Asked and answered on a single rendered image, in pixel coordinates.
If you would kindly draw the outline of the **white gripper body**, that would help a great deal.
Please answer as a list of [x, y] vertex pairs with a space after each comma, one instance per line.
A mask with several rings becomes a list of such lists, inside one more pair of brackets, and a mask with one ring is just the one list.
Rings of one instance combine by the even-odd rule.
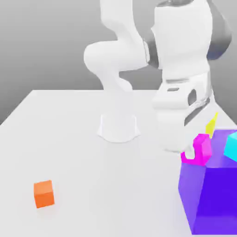
[[216, 114], [215, 99], [193, 103], [185, 109], [159, 110], [158, 141], [162, 149], [182, 153], [193, 145], [198, 134], [205, 134], [207, 124]]

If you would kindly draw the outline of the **small magenta cube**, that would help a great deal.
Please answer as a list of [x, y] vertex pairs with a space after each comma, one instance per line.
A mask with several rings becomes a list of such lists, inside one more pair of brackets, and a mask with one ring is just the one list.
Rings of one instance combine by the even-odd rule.
[[191, 165], [205, 166], [212, 156], [212, 146], [209, 134], [198, 134], [193, 140], [193, 148], [195, 151], [194, 159], [187, 159], [184, 152], [181, 153], [182, 163]]

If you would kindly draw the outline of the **small yellow cube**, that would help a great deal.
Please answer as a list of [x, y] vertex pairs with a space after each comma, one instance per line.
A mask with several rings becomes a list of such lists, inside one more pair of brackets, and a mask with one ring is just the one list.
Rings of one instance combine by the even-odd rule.
[[212, 139], [214, 131], [215, 131], [217, 117], [218, 117], [218, 112], [215, 113], [214, 117], [206, 125], [206, 134], [209, 135], [210, 139]]

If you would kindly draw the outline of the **small cyan cube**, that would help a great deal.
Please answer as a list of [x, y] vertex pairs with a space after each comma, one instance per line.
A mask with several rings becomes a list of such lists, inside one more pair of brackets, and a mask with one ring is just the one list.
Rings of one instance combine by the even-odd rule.
[[237, 131], [228, 135], [224, 155], [237, 162]]

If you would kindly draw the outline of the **small orange cube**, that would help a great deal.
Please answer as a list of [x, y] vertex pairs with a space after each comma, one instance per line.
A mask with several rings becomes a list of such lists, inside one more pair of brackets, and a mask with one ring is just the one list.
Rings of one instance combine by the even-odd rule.
[[37, 208], [51, 206], [55, 203], [51, 180], [34, 183], [34, 200]]

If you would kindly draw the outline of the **large purple box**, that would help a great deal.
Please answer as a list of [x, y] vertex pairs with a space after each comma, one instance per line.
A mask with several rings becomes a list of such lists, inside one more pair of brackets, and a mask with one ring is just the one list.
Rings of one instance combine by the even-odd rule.
[[178, 190], [193, 235], [237, 235], [237, 162], [224, 155], [234, 132], [214, 132], [205, 166], [181, 165]]

